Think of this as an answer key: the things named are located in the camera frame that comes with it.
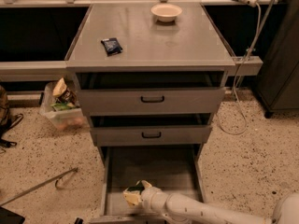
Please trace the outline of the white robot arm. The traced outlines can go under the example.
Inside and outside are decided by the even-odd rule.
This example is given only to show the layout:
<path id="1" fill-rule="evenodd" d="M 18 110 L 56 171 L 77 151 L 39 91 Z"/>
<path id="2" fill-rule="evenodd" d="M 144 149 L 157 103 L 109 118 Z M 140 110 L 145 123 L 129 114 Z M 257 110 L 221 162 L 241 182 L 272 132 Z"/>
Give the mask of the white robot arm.
<path id="1" fill-rule="evenodd" d="M 169 224 L 299 224 L 299 194 L 282 198 L 272 217 L 258 217 L 201 203 L 179 193 L 166 194 L 146 180 L 139 180 L 123 192 L 130 205 L 141 205 Z"/>

